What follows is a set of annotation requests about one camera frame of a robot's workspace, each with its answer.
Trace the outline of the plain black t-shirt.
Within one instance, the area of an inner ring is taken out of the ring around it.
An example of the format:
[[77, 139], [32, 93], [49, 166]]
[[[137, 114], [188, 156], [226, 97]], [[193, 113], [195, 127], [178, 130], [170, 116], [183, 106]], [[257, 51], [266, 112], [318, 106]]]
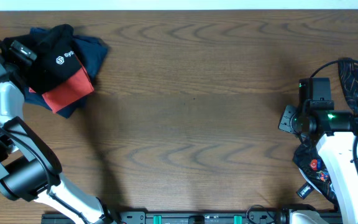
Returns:
[[2, 41], [5, 47], [11, 48], [14, 42], [18, 42], [36, 54], [35, 60], [20, 62], [8, 50], [7, 61], [17, 64], [26, 85], [36, 93], [42, 95], [51, 91], [82, 68], [71, 46], [73, 31], [72, 26], [62, 24], [50, 30], [6, 37]]

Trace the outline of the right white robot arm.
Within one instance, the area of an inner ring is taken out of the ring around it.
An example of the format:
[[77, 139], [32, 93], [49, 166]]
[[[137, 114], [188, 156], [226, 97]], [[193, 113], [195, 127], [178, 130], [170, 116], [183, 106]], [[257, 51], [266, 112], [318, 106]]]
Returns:
[[336, 111], [328, 78], [299, 81], [297, 107], [287, 105], [278, 128], [297, 136], [308, 156], [300, 171], [310, 187], [335, 194], [343, 223], [358, 223], [358, 137], [354, 116]]

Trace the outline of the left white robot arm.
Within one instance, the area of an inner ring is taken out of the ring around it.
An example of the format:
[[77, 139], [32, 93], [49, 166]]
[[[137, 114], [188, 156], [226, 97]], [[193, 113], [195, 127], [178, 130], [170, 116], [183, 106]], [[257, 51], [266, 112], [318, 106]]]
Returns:
[[19, 69], [0, 46], [0, 193], [48, 205], [74, 223], [120, 223], [121, 216], [68, 180], [55, 153], [23, 120]]

